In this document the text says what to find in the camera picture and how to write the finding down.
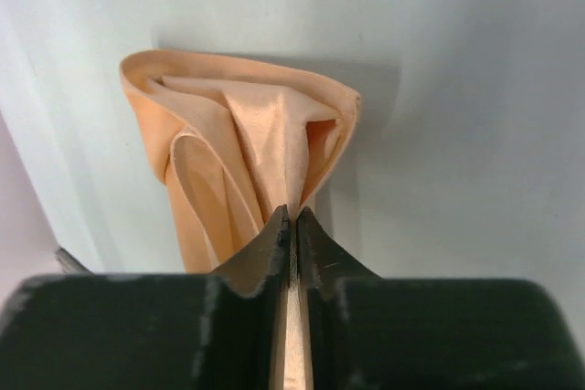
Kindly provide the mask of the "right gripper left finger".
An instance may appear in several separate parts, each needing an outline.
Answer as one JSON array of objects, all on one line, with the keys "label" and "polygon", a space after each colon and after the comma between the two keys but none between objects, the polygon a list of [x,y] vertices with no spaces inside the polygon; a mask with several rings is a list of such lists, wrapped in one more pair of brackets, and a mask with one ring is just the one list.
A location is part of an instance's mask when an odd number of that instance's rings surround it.
[{"label": "right gripper left finger", "polygon": [[280,389],[290,218],[208,274],[23,281],[1,313],[4,389]]}]

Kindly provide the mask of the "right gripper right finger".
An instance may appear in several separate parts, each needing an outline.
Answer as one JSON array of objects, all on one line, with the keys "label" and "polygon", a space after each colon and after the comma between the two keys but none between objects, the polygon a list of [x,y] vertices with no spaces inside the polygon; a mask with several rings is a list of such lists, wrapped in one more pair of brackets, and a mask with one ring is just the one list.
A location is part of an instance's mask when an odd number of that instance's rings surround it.
[{"label": "right gripper right finger", "polygon": [[385,279],[296,221],[316,389],[574,389],[578,347],[524,279]]}]

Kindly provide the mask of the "peach satin napkin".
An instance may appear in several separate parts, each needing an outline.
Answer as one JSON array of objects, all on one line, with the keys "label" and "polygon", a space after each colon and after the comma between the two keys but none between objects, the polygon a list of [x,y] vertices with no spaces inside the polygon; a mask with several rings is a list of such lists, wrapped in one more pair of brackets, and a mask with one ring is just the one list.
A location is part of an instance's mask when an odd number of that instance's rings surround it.
[{"label": "peach satin napkin", "polygon": [[330,387],[304,227],[354,133],[358,92],[306,70],[173,49],[132,54],[119,72],[186,269],[175,282],[186,364],[169,385]]}]

